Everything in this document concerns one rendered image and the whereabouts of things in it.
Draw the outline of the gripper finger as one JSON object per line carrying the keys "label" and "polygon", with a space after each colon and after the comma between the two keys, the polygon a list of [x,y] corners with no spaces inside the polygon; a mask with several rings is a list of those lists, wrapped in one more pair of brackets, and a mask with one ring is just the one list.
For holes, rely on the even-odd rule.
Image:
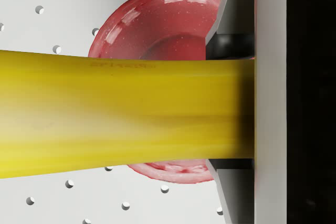
{"label": "gripper finger", "polygon": [[216,20],[206,35],[206,59],[253,59],[255,0],[220,0]]}
{"label": "gripper finger", "polygon": [[207,159],[225,224],[254,224],[255,171],[252,158]]}

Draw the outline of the banana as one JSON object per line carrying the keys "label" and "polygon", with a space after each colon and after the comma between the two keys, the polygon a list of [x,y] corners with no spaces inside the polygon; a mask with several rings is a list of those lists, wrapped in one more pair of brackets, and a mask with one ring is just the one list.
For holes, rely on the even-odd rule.
{"label": "banana", "polygon": [[0,178],[253,158],[254,70],[0,50]]}

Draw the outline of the red plate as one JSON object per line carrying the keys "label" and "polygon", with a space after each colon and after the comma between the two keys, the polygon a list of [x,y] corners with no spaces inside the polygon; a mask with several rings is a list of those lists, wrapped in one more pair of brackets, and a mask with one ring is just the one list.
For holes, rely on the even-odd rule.
{"label": "red plate", "polygon": [[91,58],[205,60],[221,0],[128,0],[103,24]]}

